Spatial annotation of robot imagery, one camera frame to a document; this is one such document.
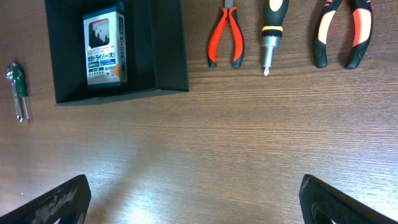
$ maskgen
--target screwdriver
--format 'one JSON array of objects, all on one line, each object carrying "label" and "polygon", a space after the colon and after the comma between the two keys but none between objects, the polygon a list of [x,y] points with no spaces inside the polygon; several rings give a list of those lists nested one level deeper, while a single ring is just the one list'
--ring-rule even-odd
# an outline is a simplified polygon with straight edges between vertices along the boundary
[{"label": "screwdriver", "polygon": [[264,0],[264,27],[262,28],[262,46],[265,47],[264,75],[268,76],[272,66],[274,52],[282,39],[282,23],[285,19],[289,0]]},{"label": "screwdriver", "polygon": [[22,114],[21,102],[19,101],[17,88],[15,87],[15,80],[12,76],[12,68],[10,66],[7,67],[7,79],[11,81],[12,96],[14,97],[14,105],[17,113],[17,120],[20,123],[22,123],[24,121],[24,115]]},{"label": "screwdriver", "polygon": [[25,74],[21,70],[21,68],[17,65],[17,63],[11,62],[11,65],[12,65],[12,78],[15,80],[18,96],[22,98],[22,102],[25,108],[25,116],[28,123],[30,124],[29,110],[26,103],[27,91],[26,91]]}]

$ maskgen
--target wood grain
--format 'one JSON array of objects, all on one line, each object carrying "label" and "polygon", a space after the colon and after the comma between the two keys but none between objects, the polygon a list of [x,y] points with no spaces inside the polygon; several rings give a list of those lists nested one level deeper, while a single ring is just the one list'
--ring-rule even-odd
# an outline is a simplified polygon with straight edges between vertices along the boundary
[{"label": "wood grain", "polygon": [[229,26],[218,68],[208,68],[222,4],[183,1],[191,92],[60,108],[44,2],[1,1],[0,68],[15,59],[24,66],[32,124],[18,125],[4,77],[0,215],[86,174],[86,223],[303,223],[298,194],[309,173],[398,220],[398,1],[372,2],[373,38],[356,70],[341,66],[354,35],[343,1],[329,30],[329,66],[319,70],[309,43],[324,2],[290,0],[268,78],[262,0],[236,1],[242,68],[231,68]]}]

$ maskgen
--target printed label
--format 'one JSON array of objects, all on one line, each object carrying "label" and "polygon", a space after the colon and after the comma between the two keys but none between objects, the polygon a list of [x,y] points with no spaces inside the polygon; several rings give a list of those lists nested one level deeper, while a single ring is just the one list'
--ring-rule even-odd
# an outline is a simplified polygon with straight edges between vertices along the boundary
[{"label": "printed label", "polygon": [[106,67],[106,68],[105,68],[106,71],[108,71],[108,70],[113,70],[113,69],[116,69],[116,66],[110,66],[110,67]]},{"label": "printed label", "polygon": [[123,32],[124,27],[123,27],[123,18],[119,16],[119,33],[124,34]]},{"label": "printed label", "polygon": [[91,62],[91,63],[88,64],[88,67],[89,68],[95,68],[95,67],[98,67],[99,65],[100,65],[100,63],[98,63],[98,62]]},{"label": "printed label", "polygon": [[92,68],[90,70],[88,70],[89,72],[98,72],[98,71],[102,71],[104,70],[104,68]]},{"label": "printed label", "polygon": [[101,61],[101,66],[112,65],[112,64],[115,64],[115,63],[116,63],[115,59],[103,60],[103,61]]},{"label": "printed label", "polygon": [[121,67],[122,72],[125,72],[125,71],[126,71],[126,63],[122,62],[122,63],[120,64],[120,67]]}]

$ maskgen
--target red pliers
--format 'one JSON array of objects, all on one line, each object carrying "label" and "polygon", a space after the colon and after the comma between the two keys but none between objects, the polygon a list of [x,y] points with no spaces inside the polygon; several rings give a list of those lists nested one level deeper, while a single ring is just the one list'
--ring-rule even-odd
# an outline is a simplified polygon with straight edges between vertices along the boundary
[{"label": "red pliers", "polygon": [[228,18],[231,23],[235,39],[235,56],[234,56],[234,61],[232,63],[232,67],[238,69],[242,65],[243,55],[244,55],[244,40],[243,40],[242,30],[238,23],[238,17],[236,15],[236,7],[234,7],[234,4],[235,0],[225,0],[225,7],[221,9],[222,10],[221,19],[213,35],[211,36],[208,47],[207,60],[210,68],[217,67],[218,42],[221,39]]},{"label": "red pliers", "polygon": [[[317,68],[325,68],[328,65],[326,37],[333,15],[342,1],[326,0],[323,7],[313,38],[315,66]],[[355,38],[345,69],[355,69],[361,63],[371,41],[373,30],[371,0],[351,0],[350,4],[355,23]]]}]

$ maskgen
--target product package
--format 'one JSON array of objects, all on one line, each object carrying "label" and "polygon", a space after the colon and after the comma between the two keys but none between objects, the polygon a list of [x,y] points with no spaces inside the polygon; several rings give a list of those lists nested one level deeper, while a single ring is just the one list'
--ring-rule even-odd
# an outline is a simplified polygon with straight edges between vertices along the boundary
[{"label": "product package", "polygon": [[83,16],[88,88],[127,84],[123,3]]}]

